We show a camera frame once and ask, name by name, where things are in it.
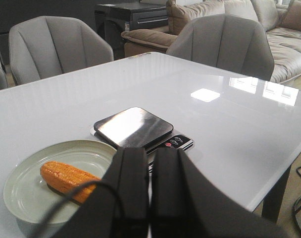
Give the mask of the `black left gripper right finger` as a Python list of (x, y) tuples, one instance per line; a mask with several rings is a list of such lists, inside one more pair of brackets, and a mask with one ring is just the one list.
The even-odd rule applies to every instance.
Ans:
[(279, 226), (217, 189), (181, 149), (159, 148), (153, 161), (153, 238), (285, 238)]

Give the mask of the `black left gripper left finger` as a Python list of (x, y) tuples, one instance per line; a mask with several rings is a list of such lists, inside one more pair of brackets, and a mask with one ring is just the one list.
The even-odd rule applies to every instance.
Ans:
[(119, 148), (103, 181), (115, 196), (98, 185), (55, 238), (145, 238), (148, 235), (149, 167), (143, 148)]

